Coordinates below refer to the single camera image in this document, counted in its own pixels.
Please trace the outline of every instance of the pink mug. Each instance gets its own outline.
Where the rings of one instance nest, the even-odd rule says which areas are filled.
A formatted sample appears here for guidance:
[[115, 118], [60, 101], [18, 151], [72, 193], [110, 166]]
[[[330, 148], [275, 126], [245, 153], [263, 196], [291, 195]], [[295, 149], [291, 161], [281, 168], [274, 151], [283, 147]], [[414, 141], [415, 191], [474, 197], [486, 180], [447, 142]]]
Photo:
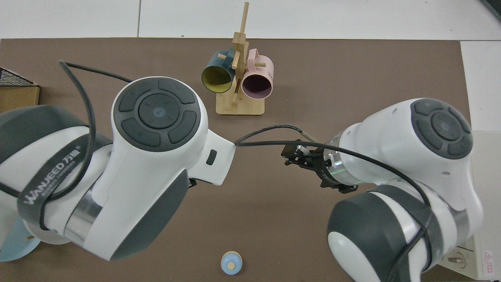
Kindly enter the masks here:
[[273, 62], [259, 55], [257, 49], [249, 50], [247, 69], [242, 78], [242, 92], [252, 99], [264, 99], [273, 91]]

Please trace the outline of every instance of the dark gray button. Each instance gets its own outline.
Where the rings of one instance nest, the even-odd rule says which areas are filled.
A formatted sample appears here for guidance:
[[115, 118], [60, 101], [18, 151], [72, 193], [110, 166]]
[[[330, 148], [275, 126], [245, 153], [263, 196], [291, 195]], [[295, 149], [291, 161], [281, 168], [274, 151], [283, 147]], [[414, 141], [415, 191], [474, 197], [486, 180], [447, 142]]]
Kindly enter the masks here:
[[136, 142], [150, 147], [160, 146], [160, 135], [142, 128], [135, 119], [126, 119], [121, 124], [124, 131]]
[[471, 127], [469, 126], [468, 122], [466, 121], [466, 119], [464, 119], [464, 117], [462, 116], [462, 114], [460, 114], [455, 108], [453, 107], [449, 107], [449, 112], [455, 116], [457, 118], [457, 120], [459, 121], [459, 123], [461, 123], [461, 127], [463, 128], [464, 132], [466, 133], [471, 133]]
[[125, 90], [125, 93], [122, 94], [122, 100], [120, 101], [120, 105], [118, 106], [119, 111], [132, 111], [134, 109], [134, 104], [136, 103], [137, 98], [142, 94], [150, 91], [150, 84], [146, 81], [144, 82], [136, 82], [130, 88]]
[[438, 150], [442, 147], [442, 140], [440, 140], [440, 137], [438, 137], [435, 131], [433, 131], [428, 121], [422, 119], [418, 120], [417, 128], [419, 129], [419, 132], [423, 135], [424, 139], [428, 141], [428, 143], [432, 145], [435, 149]]
[[139, 105], [139, 118], [148, 127], [164, 129], [173, 125], [179, 117], [179, 107], [169, 96], [152, 94]]
[[191, 132], [196, 123], [196, 113], [194, 111], [185, 111], [183, 119], [179, 125], [169, 131], [169, 140], [175, 144], [185, 139]]
[[207, 158], [207, 161], [205, 162], [206, 164], [212, 166], [214, 164], [214, 161], [217, 156], [217, 151], [216, 150], [210, 150], [209, 157]]
[[193, 91], [177, 80], [167, 78], [159, 79], [158, 88], [174, 94], [183, 104], [195, 103]]
[[461, 125], [457, 119], [446, 112], [438, 112], [431, 117], [433, 130], [448, 141], [457, 140], [461, 134]]
[[432, 99], [421, 99], [414, 104], [414, 109], [417, 113], [430, 115], [430, 113], [436, 109], [443, 109], [442, 105], [437, 100]]
[[455, 144], [449, 144], [447, 147], [447, 152], [451, 155], [458, 156], [467, 154], [471, 151], [473, 147], [473, 142], [470, 135], [464, 136], [461, 141]]

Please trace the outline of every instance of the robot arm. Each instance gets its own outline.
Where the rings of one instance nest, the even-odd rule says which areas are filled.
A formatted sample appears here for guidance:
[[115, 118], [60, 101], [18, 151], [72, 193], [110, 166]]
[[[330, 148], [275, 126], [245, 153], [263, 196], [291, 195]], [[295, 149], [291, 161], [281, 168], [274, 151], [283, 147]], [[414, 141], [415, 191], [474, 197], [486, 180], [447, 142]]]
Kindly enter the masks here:
[[404, 101], [348, 127], [328, 145], [398, 169], [429, 202], [371, 162], [336, 150], [286, 146], [286, 165], [314, 170], [322, 187], [347, 193], [362, 183], [378, 185], [336, 204], [329, 220], [331, 251], [355, 281], [420, 281], [422, 271], [478, 230], [482, 208], [470, 173], [471, 129], [452, 106], [428, 98]]
[[97, 135], [81, 181], [50, 200], [49, 188], [66, 187], [76, 177], [89, 129], [56, 106], [0, 115], [0, 139], [9, 143], [0, 156], [0, 197], [40, 240], [71, 240], [106, 260], [144, 250], [195, 179], [221, 185], [235, 150], [208, 129], [193, 89], [169, 77], [127, 84], [115, 98], [111, 121], [113, 143]]

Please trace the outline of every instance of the brown table surface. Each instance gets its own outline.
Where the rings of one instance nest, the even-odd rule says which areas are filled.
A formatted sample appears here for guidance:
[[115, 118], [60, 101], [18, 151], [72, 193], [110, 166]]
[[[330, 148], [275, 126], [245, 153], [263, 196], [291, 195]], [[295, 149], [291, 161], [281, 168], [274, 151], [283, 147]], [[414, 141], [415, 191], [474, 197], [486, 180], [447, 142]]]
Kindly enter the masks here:
[[[397, 102], [432, 97], [469, 117], [459, 42], [394, 40], [249, 40], [275, 65], [274, 91], [262, 116], [221, 116], [200, 74], [230, 39], [2, 39], [0, 66], [41, 85], [40, 104], [86, 119], [58, 60], [136, 79], [161, 75], [190, 85], [207, 108], [209, 128], [228, 140], [273, 124], [292, 124], [327, 142], [337, 132]], [[124, 82], [80, 70], [98, 131], [112, 137], [110, 108]], [[297, 139], [280, 129], [259, 139]], [[237, 148], [222, 186], [189, 189], [167, 227], [144, 252], [106, 262], [69, 243], [41, 243], [0, 264], [1, 281], [351, 281], [330, 253], [326, 228], [343, 195], [320, 188], [315, 173], [284, 166], [282, 147]], [[238, 251], [243, 269], [220, 269]], [[465, 280], [437, 266], [423, 280]]]

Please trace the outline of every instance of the wooden base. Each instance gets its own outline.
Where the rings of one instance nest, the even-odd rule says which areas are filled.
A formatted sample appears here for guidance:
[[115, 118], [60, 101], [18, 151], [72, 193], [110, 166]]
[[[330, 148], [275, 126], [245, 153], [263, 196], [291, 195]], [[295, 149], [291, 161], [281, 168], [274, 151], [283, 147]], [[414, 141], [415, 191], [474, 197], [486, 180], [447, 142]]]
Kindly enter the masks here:
[[242, 93], [235, 93], [236, 79], [225, 93], [216, 94], [216, 112], [224, 115], [262, 115], [265, 112], [265, 100], [251, 99]]

